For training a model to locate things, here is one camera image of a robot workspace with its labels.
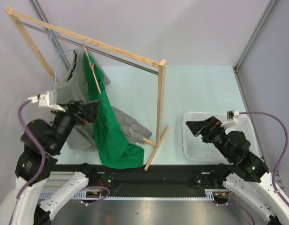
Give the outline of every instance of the white tray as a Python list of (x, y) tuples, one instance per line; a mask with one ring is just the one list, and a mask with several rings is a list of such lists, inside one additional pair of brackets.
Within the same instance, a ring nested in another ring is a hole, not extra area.
[[(202, 142), (201, 135), (195, 137), (188, 126), (185, 124), (186, 121), (200, 121), (206, 120), (211, 116), (215, 116), (222, 123), (227, 121), (227, 114), (216, 114), (216, 113), (205, 113), (205, 112), (187, 112), (183, 116), (182, 124), (182, 142), (184, 154), (187, 158), (191, 160), (200, 161), (212, 161), (217, 163), (228, 164), (228, 161), (223, 157), (223, 155), (218, 151), (213, 144), (207, 144)], [(254, 128), (251, 120), (246, 115), (241, 115), (238, 117), (238, 124), (232, 128), (226, 130), (226, 134), (230, 131), (237, 130), (243, 131), (246, 139), (251, 143), (250, 151), (255, 155), (259, 156), (259, 150), (257, 145), (257, 140), (254, 133)]]

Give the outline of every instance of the gray t-shirt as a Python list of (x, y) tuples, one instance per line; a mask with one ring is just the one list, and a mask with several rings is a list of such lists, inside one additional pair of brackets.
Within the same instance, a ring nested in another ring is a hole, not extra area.
[[(104, 84), (110, 84), (110, 79), (104, 73)], [(70, 100), (89, 102), (89, 93), (86, 75), (84, 71), (84, 49), (77, 48), (73, 51), (73, 62), (64, 79), (55, 83), (57, 91), (57, 103), (66, 104)], [(113, 107), (116, 120), (121, 124), (121, 130), (126, 135), (130, 143), (145, 143), (143, 138), (149, 139), (151, 131), (143, 127), (134, 118), (125, 114), (121, 110)], [(67, 143), (70, 149), (80, 149), (85, 151), (97, 150), (93, 139), (93, 125), (91, 123), (84, 126), (75, 126), (68, 136)]]

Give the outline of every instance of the white wall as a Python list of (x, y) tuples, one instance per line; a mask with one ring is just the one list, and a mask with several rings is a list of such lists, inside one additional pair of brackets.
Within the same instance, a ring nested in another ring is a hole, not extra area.
[[(278, 1), (239, 76), (250, 110), (278, 116), (289, 132), (289, 0)], [(273, 169), (284, 146), (284, 132), (271, 118), (255, 119), (266, 161)], [(289, 196), (289, 147), (279, 173)]]
[(269, 2), (38, 1), (50, 23), (170, 65), (235, 65)]
[[(17, 109), (29, 96), (54, 87), (53, 81), (3, 10), (8, 5), (35, 16), (27, 0), (0, 0), (0, 203), (15, 188), (15, 166), (23, 152), (23, 143), (20, 142), (23, 129), (17, 119)], [(31, 34), (54, 69), (58, 56), (48, 37), (41, 33)], [(30, 105), (23, 114), (28, 122), (34, 118), (47, 118), (50, 113)]]

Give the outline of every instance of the green cloth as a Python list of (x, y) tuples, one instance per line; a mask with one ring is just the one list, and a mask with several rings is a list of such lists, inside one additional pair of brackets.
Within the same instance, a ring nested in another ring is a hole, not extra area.
[(94, 140), (99, 150), (99, 158), (103, 165), (110, 168), (126, 169), (142, 167), (144, 164), (144, 149), (130, 144), (121, 131), (121, 125), (116, 121), (116, 116), (105, 91), (103, 71), (99, 68), (93, 57), (90, 56), (90, 59), (94, 63), (94, 73), (101, 89), (100, 94), (87, 55), (84, 52), (84, 69), (90, 101), (101, 100), (98, 117), (93, 124)]

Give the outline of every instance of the blue clothes hanger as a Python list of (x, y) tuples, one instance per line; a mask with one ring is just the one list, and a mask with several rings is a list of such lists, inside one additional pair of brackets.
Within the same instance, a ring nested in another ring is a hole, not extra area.
[(61, 52), (59, 51), (59, 49), (57, 48), (57, 46), (55, 45), (55, 43), (53, 42), (53, 34), (56, 33), (56, 34), (59, 34), (58, 32), (56, 31), (52, 31), (51, 32), (51, 35), (50, 35), (50, 40), (51, 40), (51, 43), (52, 45), (54, 46), (54, 48), (57, 50), (58, 52), (58, 55), (59, 55), (59, 62), (56, 66), (56, 69), (55, 69), (55, 83), (57, 82), (57, 69), (58, 69), (58, 66), (60, 65), (60, 62), (61, 62), (61, 58), (63, 55), (65, 55), (67, 52), (72, 52), (73, 50), (67, 50), (66, 52), (64, 52), (63, 54), (61, 54)]

